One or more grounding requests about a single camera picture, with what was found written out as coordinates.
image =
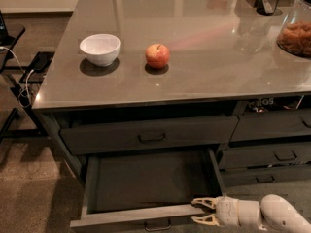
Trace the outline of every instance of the drawer handle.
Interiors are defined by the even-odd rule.
[[[142,144],[158,143],[166,139],[165,133],[162,133],[158,138],[144,139],[141,135],[138,136],[138,141]]]
[[[295,154],[295,152],[293,150],[291,150],[293,157],[288,157],[288,158],[280,158],[276,153],[274,153],[275,158],[278,161],[290,161],[290,160],[296,160],[297,159],[297,155]]]
[[[275,179],[274,179],[273,175],[270,175],[270,178],[271,178],[271,180],[261,181],[260,178],[256,177],[256,181],[258,183],[275,183]]]
[[[311,125],[309,125],[308,123],[306,123],[304,120],[302,120],[302,124],[303,124],[306,128],[311,128]]]
[[[145,230],[148,232],[169,230],[170,228],[171,228],[171,220],[170,219],[168,219],[168,225],[167,226],[160,226],[160,227],[154,227],[154,228],[149,228],[147,226],[147,223],[145,222]]]

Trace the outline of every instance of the glass jar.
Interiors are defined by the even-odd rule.
[[[294,0],[277,43],[291,54],[311,57],[311,0]]]

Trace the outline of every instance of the cable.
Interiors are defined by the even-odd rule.
[[[9,52],[13,55],[13,57],[15,58],[15,60],[17,61],[20,70],[21,70],[23,73],[25,73],[25,71],[22,69],[22,67],[21,67],[21,65],[20,65],[20,63],[19,63],[19,60],[18,60],[16,54],[15,54],[12,50],[10,50],[9,48],[4,47],[4,46],[0,46],[0,50],[7,50],[7,51],[9,51]]]
[[[18,60],[16,54],[15,54],[12,50],[10,50],[10,49],[8,49],[8,48],[6,48],[6,47],[4,47],[4,46],[0,46],[0,50],[7,50],[7,51],[9,51],[9,52],[13,55],[13,57],[15,58],[15,60],[17,61],[18,66],[19,66],[20,70],[22,71],[22,73],[24,73],[24,74],[26,73],[26,72],[22,69],[22,67],[21,67],[21,65],[20,65],[20,62],[19,62],[19,60]],[[26,82],[25,82],[25,88],[21,89],[20,92],[19,92],[19,95],[18,95],[19,104],[20,104],[23,108],[26,108],[26,107],[28,107],[28,106],[31,105],[31,94],[30,94],[30,92],[29,92],[28,80],[29,80],[29,78],[30,78],[30,76],[32,75],[33,72],[34,72],[34,70],[31,70],[31,71],[29,72],[29,74],[27,75]],[[27,98],[28,104],[23,105],[22,102],[21,102],[21,100],[20,100],[20,97]]]
[[[32,99],[31,99],[31,94],[30,94],[30,92],[29,92],[29,87],[28,87],[28,80],[29,80],[29,78],[30,78],[30,76],[32,75],[33,72],[34,72],[34,70],[31,70],[31,71],[29,72],[29,74],[27,75],[26,81],[25,81],[25,88],[20,90],[20,93],[19,93],[19,96],[18,96],[19,103],[20,103],[20,105],[21,105],[23,108],[26,108],[26,107],[28,107],[28,106],[30,106],[30,105],[32,104],[32,103],[31,103],[31,100],[32,100]],[[20,100],[20,97],[27,98],[28,104],[23,105],[22,102],[21,102],[21,100]]]

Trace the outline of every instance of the chair leg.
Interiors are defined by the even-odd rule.
[[[8,118],[6,119],[4,125],[1,128],[0,131],[0,143],[2,142],[2,140],[4,139],[4,135],[5,133],[9,130],[9,127],[11,126],[11,123],[14,119],[18,119],[19,118],[19,114],[18,114],[18,108],[13,108],[8,116]]]

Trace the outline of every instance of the gray countertop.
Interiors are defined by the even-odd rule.
[[[289,8],[256,13],[244,0],[79,0],[33,109],[127,106],[311,92],[311,61],[276,45]],[[79,50],[91,34],[121,39],[118,61],[95,67]],[[146,68],[152,43],[168,69]]]

